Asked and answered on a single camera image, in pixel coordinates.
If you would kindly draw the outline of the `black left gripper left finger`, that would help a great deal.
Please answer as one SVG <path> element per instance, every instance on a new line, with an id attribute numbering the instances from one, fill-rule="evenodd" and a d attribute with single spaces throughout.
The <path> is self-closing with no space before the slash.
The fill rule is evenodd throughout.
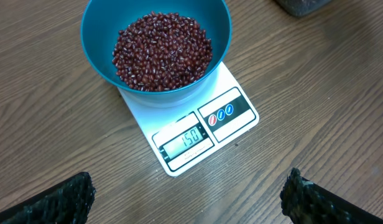
<path id="1" fill-rule="evenodd" d="M 85 224 L 96 189 L 89 173 L 80 172 L 0 212 L 1 224 Z"/>

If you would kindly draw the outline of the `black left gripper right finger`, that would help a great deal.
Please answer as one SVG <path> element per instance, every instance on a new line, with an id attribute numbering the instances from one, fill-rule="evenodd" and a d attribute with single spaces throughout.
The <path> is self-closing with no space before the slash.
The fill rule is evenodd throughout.
<path id="1" fill-rule="evenodd" d="M 297 168 L 280 193 L 282 213 L 295 224 L 383 224 L 383 219 L 302 177 Z"/>

